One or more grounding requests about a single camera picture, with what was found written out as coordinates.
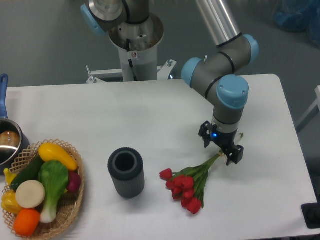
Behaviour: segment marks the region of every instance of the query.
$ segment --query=tulip bouquet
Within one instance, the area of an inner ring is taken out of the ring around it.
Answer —
[[[243,133],[239,133],[234,142],[239,142],[243,136]],[[203,164],[187,167],[179,172],[172,172],[170,168],[167,168],[160,172],[160,178],[166,181],[165,186],[171,190],[173,199],[175,201],[181,200],[183,208],[196,214],[205,206],[204,195],[209,169],[223,155],[223,151],[220,150]]]

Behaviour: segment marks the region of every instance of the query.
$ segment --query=yellow pepper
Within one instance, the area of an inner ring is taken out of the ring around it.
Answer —
[[[17,215],[23,208],[17,203],[16,193],[12,190],[7,191],[1,198],[1,207],[8,213]]]
[[[62,163],[69,171],[75,171],[78,168],[76,160],[67,153],[62,146],[51,142],[41,144],[38,149],[40,158],[45,161],[56,160]]]

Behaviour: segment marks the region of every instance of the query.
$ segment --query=blue pan handle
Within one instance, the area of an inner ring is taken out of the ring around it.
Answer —
[[[7,74],[0,76],[0,118],[7,119],[8,112],[6,108],[6,96],[9,77]]]

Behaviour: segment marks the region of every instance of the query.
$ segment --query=green cucumber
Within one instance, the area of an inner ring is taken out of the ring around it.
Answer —
[[[29,180],[38,180],[38,174],[44,163],[45,162],[41,159],[39,154],[36,155],[30,161],[30,163],[13,179],[10,188],[13,191],[16,191],[22,183]]]

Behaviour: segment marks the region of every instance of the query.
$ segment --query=red tulip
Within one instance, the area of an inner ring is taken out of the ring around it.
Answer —
[[[185,175],[180,175],[180,176],[174,178],[174,179],[173,179],[173,185],[174,185],[175,187],[182,188],[182,182],[183,182],[183,180],[184,180],[185,178],[186,178]]]
[[[191,176],[187,176],[182,181],[182,188],[183,189],[190,189],[194,186],[195,181],[194,178]]]
[[[174,187],[171,191],[173,195],[178,195],[178,194],[181,195],[181,193],[183,192],[183,189],[181,187]]]
[[[173,176],[172,170],[170,168],[167,168],[166,170],[163,170],[160,172],[160,178],[163,180],[169,180]]]
[[[172,198],[173,198],[173,200],[179,200],[180,198],[181,198],[181,194],[179,194],[179,195],[174,195],[174,194],[172,194]]]
[[[171,180],[166,181],[165,186],[169,189],[172,190],[175,186],[174,183]]]
[[[194,188],[185,189],[183,192],[183,197],[186,199],[191,199],[195,194]]]
[[[193,197],[191,199],[191,202],[187,206],[187,210],[192,214],[196,214],[197,212],[199,212],[201,206],[202,206],[201,201],[198,198]]]
[[[182,196],[182,198],[181,198],[181,206],[183,208],[186,208],[190,202],[191,202],[191,198],[185,198],[185,197]]]

